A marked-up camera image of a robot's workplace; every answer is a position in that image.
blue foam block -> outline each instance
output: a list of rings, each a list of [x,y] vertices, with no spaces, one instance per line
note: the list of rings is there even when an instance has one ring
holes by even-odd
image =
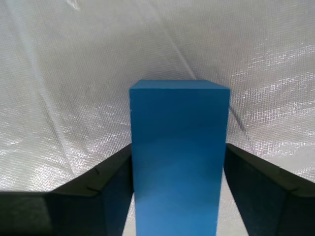
[[[209,81],[130,88],[137,236],[215,236],[230,89]]]

white tarp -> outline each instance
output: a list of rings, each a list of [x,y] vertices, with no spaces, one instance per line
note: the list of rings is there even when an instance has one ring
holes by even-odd
[[[144,78],[229,86],[228,142],[315,181],[314,0],[3,0],[0,20],[1,190],[52,190],[127,145]],[[218,235],[247,235],[225,180]]]

gray surface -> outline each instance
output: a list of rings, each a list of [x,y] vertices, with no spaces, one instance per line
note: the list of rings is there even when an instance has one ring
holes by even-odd
[[[231,87],[228,141],[315,181],[313,0],[7,0],[0,20],[0,189],[51,190],[127,145],[142,78]],[[218,235],[247,235],[226,181]]]

block front face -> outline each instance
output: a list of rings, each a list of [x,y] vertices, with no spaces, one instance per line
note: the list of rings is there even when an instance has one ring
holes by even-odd
[[[130,89],[137,236],[215,236],[229,95],[208,81]]]

block top face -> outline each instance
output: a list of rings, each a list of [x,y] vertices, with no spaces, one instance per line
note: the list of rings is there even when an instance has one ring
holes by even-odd
[[[227,89],[207,80],[140,80],[133,89]]]

